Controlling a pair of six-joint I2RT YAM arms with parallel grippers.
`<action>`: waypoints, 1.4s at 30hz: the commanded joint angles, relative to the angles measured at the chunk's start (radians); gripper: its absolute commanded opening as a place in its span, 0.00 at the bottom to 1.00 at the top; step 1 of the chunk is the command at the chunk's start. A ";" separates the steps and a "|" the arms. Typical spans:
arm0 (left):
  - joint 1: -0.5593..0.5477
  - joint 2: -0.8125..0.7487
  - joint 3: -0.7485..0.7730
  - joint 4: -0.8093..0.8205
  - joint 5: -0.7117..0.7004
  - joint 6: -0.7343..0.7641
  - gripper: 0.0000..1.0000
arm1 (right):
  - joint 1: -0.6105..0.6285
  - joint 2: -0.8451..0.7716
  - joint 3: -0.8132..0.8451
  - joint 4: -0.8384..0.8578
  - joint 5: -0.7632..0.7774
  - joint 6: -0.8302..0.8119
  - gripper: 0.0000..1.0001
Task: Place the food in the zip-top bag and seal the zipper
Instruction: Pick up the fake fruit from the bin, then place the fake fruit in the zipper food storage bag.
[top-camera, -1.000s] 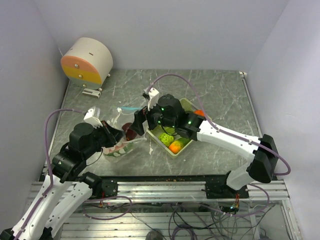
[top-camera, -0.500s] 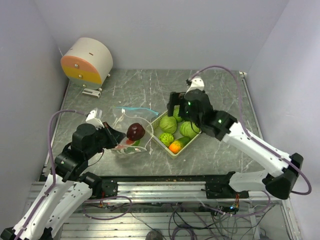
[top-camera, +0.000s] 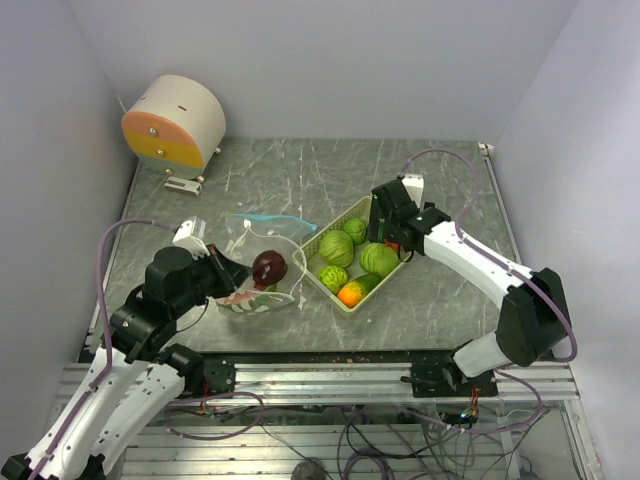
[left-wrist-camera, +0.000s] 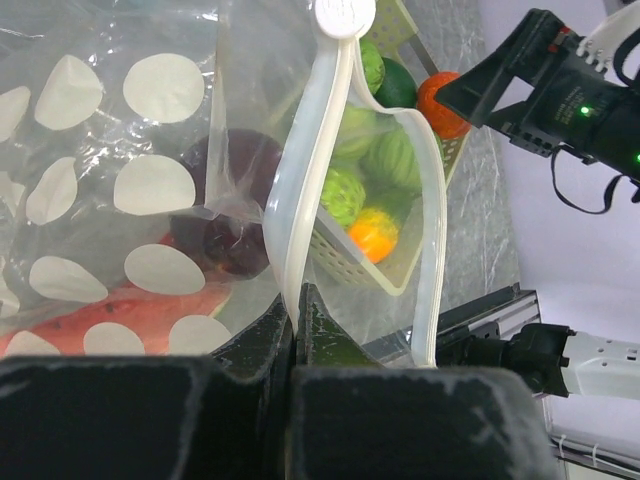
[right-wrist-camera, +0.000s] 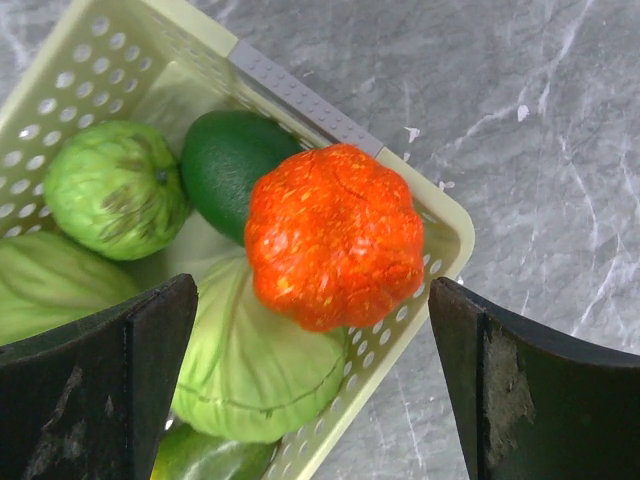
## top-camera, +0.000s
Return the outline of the watermelon slice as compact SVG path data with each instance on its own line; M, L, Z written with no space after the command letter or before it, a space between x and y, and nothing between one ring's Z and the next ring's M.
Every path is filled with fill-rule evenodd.
M293 301L293 296L278 291L238 290L232 295L217 299L219 309L236 314L256 314L278 309Z

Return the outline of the clear polka dot zip bag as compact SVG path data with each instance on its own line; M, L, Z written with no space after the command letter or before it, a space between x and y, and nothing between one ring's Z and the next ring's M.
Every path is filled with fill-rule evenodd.
M302 249L316 226L289 215L230 214L215 244L229 259L248 266L239 290L216 301L225 315L271 312L301 304L301 282L307 270Z

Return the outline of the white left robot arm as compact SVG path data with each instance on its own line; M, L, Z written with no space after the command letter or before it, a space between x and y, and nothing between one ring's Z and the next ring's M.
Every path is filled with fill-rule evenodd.
M27 453L2 467L7 479L103 479L128 443L170 401L203 387L203 359L169 340L177 321L250 279L250 267L201 244L170 246L146 267L143 284L113 312L85 379L63 413Z

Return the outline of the orange green mango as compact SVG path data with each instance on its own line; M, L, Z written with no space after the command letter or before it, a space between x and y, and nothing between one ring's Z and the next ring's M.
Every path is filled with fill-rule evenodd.
M348 308L355 308L379 283L376 274L364 274L348 283L338 292L337 298Z

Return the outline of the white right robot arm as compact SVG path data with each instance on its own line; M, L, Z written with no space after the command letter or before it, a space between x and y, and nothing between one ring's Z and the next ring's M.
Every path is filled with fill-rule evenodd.
M368 234L448 266L499 308L494 332L449 354L440 373L448 393L465 394L476 377L499 367L528 367L568 336L568 308L556 272L531 270L476 242L435 204L418 205L404 180L372 190Z

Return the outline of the dark red plum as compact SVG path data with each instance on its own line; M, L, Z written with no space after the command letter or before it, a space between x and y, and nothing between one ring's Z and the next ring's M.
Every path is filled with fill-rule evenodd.
M254 283L261 287L277 284L287 272L288 264L284 257L275 250L261 252L252 264Z

